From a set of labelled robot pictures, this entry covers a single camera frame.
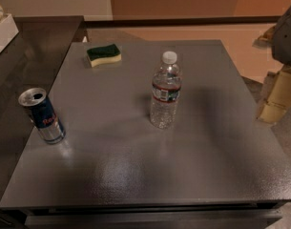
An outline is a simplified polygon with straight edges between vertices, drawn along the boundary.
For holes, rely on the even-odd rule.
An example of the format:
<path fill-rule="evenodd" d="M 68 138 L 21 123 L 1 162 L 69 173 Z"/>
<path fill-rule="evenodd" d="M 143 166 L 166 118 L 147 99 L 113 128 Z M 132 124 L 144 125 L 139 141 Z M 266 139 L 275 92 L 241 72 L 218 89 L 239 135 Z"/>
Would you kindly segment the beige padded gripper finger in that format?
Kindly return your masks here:
<path fill-rule="evenodd" d="M 277 73 L 268 72 L 260 92 L 257 120 L 275 124 L 291 108 L 291 67 L 284 65 Z"/>

